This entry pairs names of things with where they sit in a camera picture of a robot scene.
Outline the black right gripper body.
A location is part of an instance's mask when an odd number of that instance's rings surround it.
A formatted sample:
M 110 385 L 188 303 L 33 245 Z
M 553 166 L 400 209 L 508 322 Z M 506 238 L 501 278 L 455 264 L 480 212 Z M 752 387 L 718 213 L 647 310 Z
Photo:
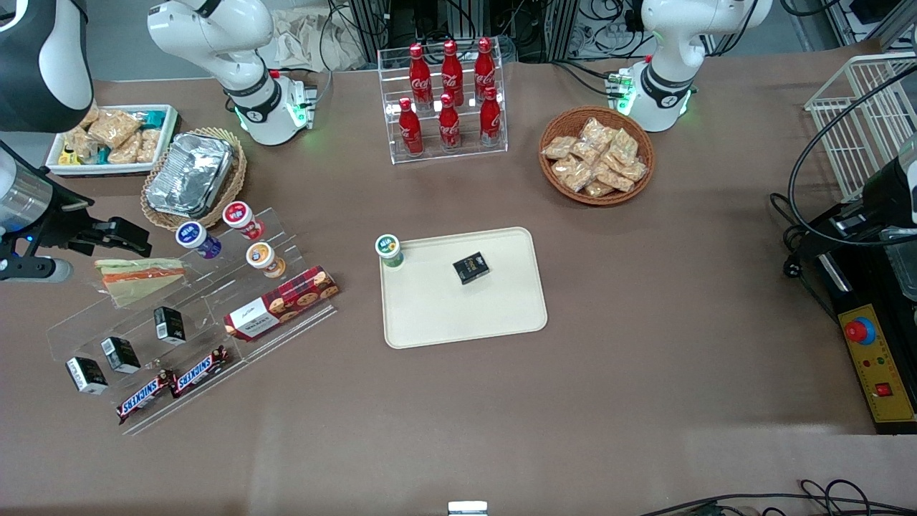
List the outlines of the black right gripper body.
M 11 199 L 11 252 L 33 256 L 39 247 L 66 249 L 72 231 L 92 228 L 97 219 L 88 209 L 95 200 L 79 195 L 58 183 L 36 187 L 14 186 Z

